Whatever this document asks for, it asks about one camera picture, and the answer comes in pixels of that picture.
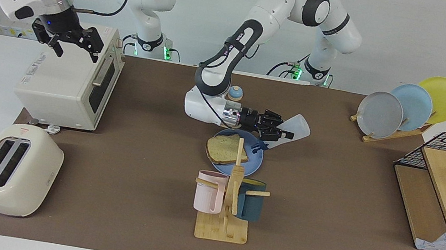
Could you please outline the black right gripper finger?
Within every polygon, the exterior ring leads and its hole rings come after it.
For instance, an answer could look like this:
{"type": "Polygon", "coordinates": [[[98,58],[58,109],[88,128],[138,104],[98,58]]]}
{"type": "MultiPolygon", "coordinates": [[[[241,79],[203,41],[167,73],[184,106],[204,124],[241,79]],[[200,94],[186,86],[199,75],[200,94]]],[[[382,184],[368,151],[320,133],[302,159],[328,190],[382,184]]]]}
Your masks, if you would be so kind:
{"type": "Polygon", "coordinates": [[[39,43],[46,44],[52,48],[58,58],[62,57],[63,49],[58,42],[57,36],[50,36],[41,20],[35,19],[32,24],[32,29],[39,43]]]}
{"type": "Polygon", "coordinates": [[[94,27],[89,27],[81,30],[78,46],[89,53],[92,62],[95,64],[98,61],[99,53],[101,53],[104,43],[98,30],[94,27]]]}

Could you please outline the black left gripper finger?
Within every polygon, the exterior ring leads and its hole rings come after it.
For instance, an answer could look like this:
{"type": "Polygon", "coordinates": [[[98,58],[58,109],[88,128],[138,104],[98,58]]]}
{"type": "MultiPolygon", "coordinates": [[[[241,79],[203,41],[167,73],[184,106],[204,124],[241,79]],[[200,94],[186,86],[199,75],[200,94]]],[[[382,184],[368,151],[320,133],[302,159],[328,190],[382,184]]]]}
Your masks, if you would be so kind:
{"type": "Polygon", "coordinates": [[[284,120],[282,119],[282,116],[266,109],[264,113],[262,113],[261,116],[261,125],[270,126],[270,127],[278,127],[280,124],[282,124],[284,120]]]}
{"type": "Polygon", "coordinates": [[[280,128],[269,126],[269,125],[261,125],[259,138],[264,142],[276,142],[281,138],[293,139],[294,133],[289,131],[283,131],[280,128]]]}

